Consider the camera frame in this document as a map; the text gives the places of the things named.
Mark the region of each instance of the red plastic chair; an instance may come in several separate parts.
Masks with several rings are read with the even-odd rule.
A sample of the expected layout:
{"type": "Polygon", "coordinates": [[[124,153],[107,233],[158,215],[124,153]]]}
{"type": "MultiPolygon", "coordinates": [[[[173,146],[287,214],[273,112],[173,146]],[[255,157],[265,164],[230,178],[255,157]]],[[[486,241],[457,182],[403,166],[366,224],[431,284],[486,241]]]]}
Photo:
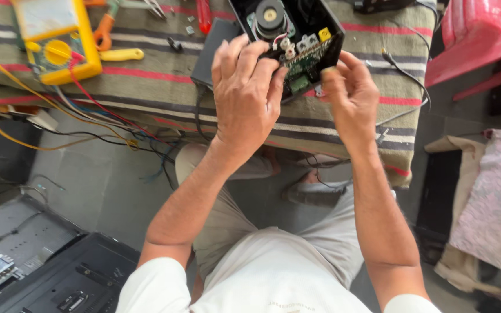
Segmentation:
{"type": "MultiPolygon", "coordinates": [[[[428,63],[431,86],[501,60],[501,0],[451,0],[442,20],[445,51],[428,63]]],[[[501,72],[454,100],[501,85],[501,72]]]]}

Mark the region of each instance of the multimeter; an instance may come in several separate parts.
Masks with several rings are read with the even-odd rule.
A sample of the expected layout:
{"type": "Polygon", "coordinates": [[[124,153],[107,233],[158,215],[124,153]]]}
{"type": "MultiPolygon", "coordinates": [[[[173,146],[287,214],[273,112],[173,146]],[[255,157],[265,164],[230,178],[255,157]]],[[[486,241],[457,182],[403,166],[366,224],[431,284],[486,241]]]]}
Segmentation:
{"type": "Polygon", "coordinates": [[[83,0],[10,0],[30,63],[40,69],[40,82],[61,85],[102,72],[100,57],[83,0]],[[73,60],[72,53],[84,57],[73,60]]]}

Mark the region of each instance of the khaki pants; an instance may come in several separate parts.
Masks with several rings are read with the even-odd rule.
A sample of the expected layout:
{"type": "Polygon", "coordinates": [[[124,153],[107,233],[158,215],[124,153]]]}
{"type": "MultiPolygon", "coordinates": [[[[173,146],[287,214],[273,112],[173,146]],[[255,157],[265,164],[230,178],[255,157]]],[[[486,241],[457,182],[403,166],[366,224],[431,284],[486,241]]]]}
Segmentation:
{"type": "MultiPolygon", "coordinates": [[[[189,144],[175,160],[177,181],[182,181],[204,157],[207,147],[189,144]]],[[[260,156],[252,157],[230,179],[265,178],[272,173],[270,162],[260,156]]],[[[313,245],[333,266],[341,284],[349,289],[364,261],[355,228],[353,187],[340,198],[336,208],[323,220],[296,234],[313,245]]],[[[224,186],[214,202],[202,231],[193,242],[200,275],[205,280],[222,257],[241,238],[258,229],[247,220],[224,186]]]]}

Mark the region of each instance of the forearm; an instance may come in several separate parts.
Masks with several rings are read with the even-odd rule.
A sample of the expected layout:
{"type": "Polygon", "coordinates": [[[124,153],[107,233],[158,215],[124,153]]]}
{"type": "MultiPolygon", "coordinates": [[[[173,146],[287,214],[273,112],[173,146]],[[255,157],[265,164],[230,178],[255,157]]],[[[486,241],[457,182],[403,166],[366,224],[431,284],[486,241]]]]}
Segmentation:
{"type": "Polygon", "coordinates": [[[367,265],[419,266],[419,251],[393,198],[376,144],[350,151],[358,241],[367,265]]]}
{"type": "Polygon", "coordinates": [[[146,241],[190,246],[202,230],[219,190],[237,169],[212,145],[199,165],[169,197],[151,221],[146,241]]]}

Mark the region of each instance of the table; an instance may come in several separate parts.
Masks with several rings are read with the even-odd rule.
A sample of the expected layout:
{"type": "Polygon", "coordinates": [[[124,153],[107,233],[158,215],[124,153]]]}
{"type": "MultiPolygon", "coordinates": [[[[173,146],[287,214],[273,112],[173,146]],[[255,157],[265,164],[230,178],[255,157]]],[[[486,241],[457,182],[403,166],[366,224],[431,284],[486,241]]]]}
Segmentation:
{"type": "MultiPolygon", "coordinates": [[[[109,107],[120,108],[122,114],[138,123],[195,132],[197,88],[189,75],[205,36],[199,32],[197,21],[189,23],[187,20],[187,17],[197,15],[194,2],[165,0],[163,4],[164,11],[168,13],[165,21],[148,11],[121,9],[112,34],[114,48],[139,47],[144,50],[145,58],[140,61],[104,62],[103,73],[83,80],[82,84],[96,100],[109,107]],[[185,31],[188,25],[195,28],[193,36],[185,31]],[[167,44],[167,37],[181,41],[183,52],[174,52],[167,44]]],[[[416,6],[365,16],[355,14],[351,4],[346,2],[330,1],[328,5],[346,30],[343,49],[369,65],[374,82],[380,89],[377,119],[385,120],[420,106],[422,89],[391,68],[382,58],[380,50],[385,47],[403,69],[423,82],[428,60],[425,43],[417,34],[389,18],[413,27],[430,41],[435,24],[434,13],[426,7],[416,6]]],[[[214,17],[235,20],[227,0],[211,0],[210,7],[214,17]]],[[[88,10],[92,25],[98,25],[105,11],[105,8],[88,10]]],[[[11,12],[8,0],[0,0],[0,63],[26,84],[42,91],[26,67],[26,54],[16,48],[11,12]]],[[[0,84],[15,86],[2,73],[0,84]]],[[[73,98],[86,98],[73,84],[62,88],[73,98]]],[[[36,96],[24,90],[0,87],[0,104],[5,103],[42,104],[36,96]]],[[[395,187],[407,187],[411,181],[410,166],[418,117],[419,111],[415,111],[377,128],[379,134],[388,130],[380,145],[380,154],[390,183],[395,187]]],[[[202,101],[200,121],[205,132],[215,132],[217,119],[211,93],[202,101]]],[[[282,107],[281,116],[266,144],[348,158],[337,136],[329,104],[320,102],[313,91],[282,107]]]]}

